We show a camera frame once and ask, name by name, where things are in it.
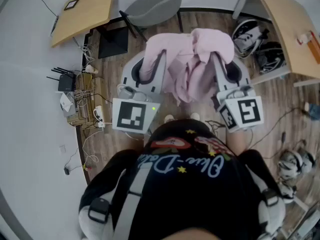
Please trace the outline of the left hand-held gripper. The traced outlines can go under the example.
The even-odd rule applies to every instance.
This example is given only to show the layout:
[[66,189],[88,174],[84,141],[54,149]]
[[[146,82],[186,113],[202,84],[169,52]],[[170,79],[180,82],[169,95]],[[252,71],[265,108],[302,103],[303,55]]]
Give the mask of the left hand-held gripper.
[[146,134],[163,101],[160,94],[166,69],[163,50],[152,66],[149,80],[140,81],[143,56],[135,56],[123,68],[118,97],[112,100],[112,128],[126,133]]

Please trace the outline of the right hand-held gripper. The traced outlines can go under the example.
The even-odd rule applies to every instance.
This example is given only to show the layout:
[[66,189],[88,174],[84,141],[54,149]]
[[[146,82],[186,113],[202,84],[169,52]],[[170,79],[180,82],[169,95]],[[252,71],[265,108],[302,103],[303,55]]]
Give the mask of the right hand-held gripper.
[[226,129],[234,133],[264,123],[262,98],[250,86],[247,67],[240,60],[226,64],[213,52],[211,61],[215,69],[219,106],[217,111],[224,120]]

